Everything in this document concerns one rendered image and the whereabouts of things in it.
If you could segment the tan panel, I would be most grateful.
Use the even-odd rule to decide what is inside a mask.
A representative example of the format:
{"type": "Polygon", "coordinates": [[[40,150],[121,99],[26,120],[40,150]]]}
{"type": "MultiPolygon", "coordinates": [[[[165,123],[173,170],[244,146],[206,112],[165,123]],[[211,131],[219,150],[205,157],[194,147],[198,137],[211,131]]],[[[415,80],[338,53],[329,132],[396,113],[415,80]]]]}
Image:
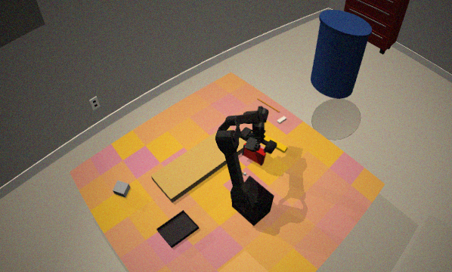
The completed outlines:
{"type": "Polygon", "coordinates": [[[171,202],[180,199],[195,186],[227,165],[214,134],[151,175],[155,184],[171,202]]]}

